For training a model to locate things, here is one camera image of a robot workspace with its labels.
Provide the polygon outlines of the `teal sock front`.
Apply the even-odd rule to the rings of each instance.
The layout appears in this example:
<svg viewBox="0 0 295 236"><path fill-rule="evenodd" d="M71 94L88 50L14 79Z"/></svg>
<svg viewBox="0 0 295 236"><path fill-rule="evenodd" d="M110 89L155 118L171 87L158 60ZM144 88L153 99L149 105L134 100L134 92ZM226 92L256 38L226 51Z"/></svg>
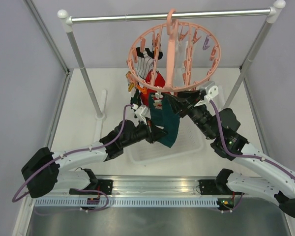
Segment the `teal sock front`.
<svg viewBox="0 0 295 236"><path fill-rule="evenodd" d="M176 115L170 107L163 107L159 126L167 132L167 135L162 137L159 142L164 146L171 148L176 142L180 124L180 117Z"/></svg>

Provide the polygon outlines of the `teal reindeer sock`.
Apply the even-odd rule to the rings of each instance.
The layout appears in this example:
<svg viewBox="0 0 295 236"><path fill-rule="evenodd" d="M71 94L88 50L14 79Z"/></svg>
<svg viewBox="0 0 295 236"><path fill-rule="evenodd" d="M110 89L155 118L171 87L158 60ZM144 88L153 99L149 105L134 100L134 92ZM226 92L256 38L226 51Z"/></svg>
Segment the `teal reindeer sock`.
<svg viewBox="0 0 295 236"><path fill-rule="evenodd" d="M163 99L157 99L155 97L155 93L150 93L148 96L148 106L153 124L165 127L165 123L170 115L170 107L167 101L165 100L163 102Z"/></svg>

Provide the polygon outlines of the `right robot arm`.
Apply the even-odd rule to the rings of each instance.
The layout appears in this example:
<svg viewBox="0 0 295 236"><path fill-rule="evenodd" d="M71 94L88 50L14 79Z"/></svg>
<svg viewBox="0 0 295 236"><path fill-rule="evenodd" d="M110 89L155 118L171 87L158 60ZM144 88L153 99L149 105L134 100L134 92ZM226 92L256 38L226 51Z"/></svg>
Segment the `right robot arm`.
<svg viewBox="0 0 295 236"><path fill-rule="evenodd" d="M188 116L204 136L212 140L214 152L265 178L265 183L254 181L232 170L223 169L215 179L215 190L255 194L277 205L285 214L295 218L295 171L288 169L254 147L237 130L240 122L232 109L218 110L204 91L180 92L166 95L176 115Z"/></svg>

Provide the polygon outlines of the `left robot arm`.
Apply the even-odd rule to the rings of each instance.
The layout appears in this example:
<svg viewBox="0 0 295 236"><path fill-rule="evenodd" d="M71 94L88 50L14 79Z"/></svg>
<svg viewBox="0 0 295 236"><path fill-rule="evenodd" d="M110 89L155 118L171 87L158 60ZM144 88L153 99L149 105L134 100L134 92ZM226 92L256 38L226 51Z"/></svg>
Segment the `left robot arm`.
<svg viewBox="0 0 295 236"><path fill-rule="evenodd" d="M65 182L64 188L69 189L72 194L76 194L78 189L86 194L93 194L98 187L95 174L89 169L83 169L82 174L77 176L80 183L74 185L74 168L113 160L121 156L130 145L140 141L153 144L167 134L165 129L154 125L149 118L137 125L124 119L108 135L86 147L54 152L48 147L42 147L21 169L24 187L28 189L27 194L34 199L61 189L61 181Z"/></svg>

